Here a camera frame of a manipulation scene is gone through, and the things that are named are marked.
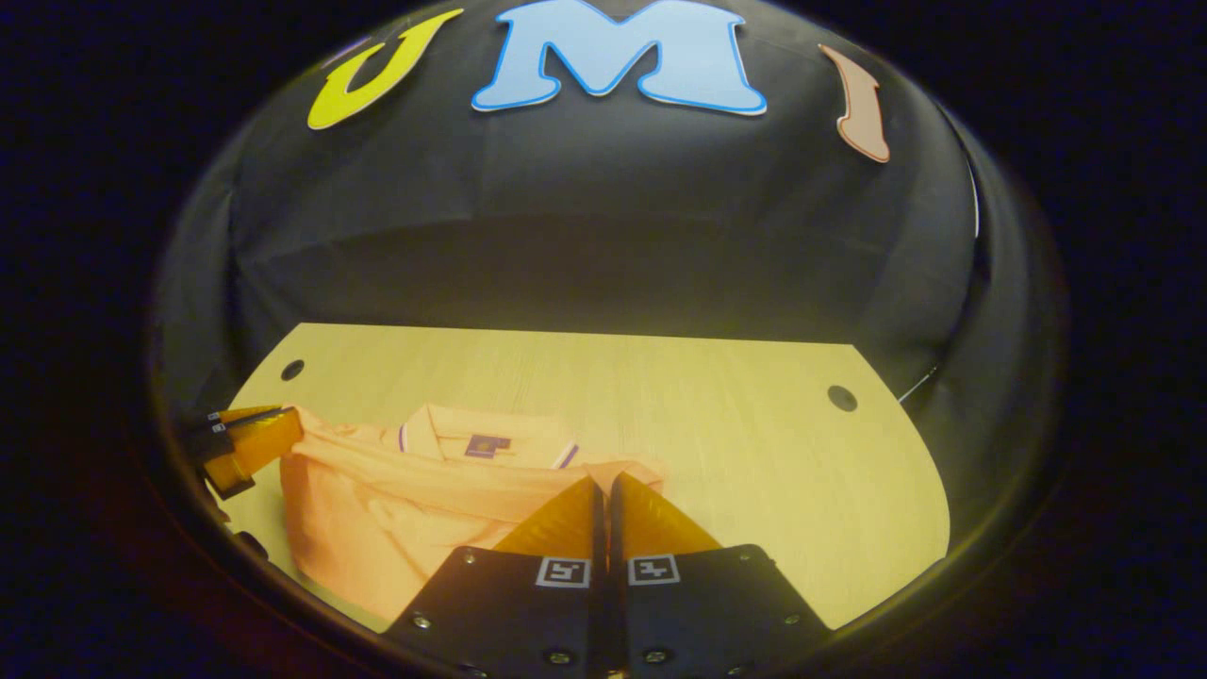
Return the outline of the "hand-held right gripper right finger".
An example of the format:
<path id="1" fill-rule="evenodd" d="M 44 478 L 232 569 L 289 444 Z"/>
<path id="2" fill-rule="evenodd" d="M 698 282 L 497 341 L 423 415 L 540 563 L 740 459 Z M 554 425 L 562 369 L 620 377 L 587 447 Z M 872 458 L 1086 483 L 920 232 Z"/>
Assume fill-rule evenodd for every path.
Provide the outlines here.
<path id="1" fill-rule="evenodd" d="M 769 678 L 833 633 L 766 550 L 721 545 L 630 473 L 610 490 L 610 576 L 630 678 Z"/>

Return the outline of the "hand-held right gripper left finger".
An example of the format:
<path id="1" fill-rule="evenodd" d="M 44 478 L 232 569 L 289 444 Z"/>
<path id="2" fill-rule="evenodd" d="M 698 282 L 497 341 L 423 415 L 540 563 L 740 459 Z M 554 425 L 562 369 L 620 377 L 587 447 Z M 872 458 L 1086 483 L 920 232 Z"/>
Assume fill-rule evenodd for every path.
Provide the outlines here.
<path id="1" fill-rule="evenodd" d="M 444 678 L 604 678 L 604 491 L 581 478 L 492 549 L 451 550 L 385 638 Z"/>

